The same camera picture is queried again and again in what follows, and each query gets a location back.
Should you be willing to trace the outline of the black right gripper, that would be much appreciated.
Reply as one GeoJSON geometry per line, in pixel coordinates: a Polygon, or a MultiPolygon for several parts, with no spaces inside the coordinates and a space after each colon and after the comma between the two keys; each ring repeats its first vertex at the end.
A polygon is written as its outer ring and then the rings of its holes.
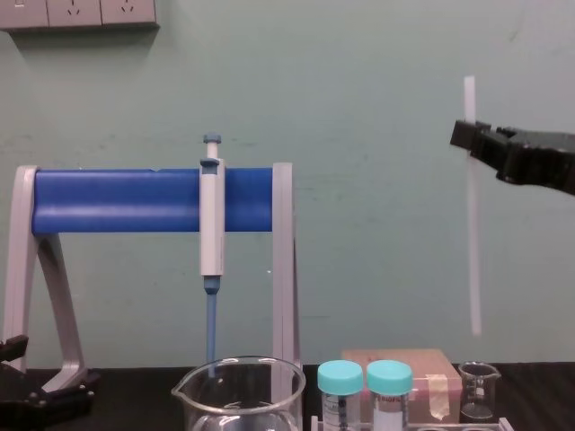
{"type": "Polygon", "coordinates": [[[574,135],[495,127],[457,120],[450,144],[497,171],[512,185],[532,185],[574,195],[574,135]]]}

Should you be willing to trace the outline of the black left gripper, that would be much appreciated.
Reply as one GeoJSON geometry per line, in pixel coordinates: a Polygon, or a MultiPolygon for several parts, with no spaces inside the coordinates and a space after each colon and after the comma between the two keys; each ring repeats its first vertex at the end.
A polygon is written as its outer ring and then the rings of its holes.
{"type": "Polygon", "coordinates": [[[1,342],[1,429],[46,430],[47,407],[91,407],[100,375],[89,371],[64,388],[43,389],[40,372],[29,372],[26,350],[29,337],[18,335],[1,342]]]}

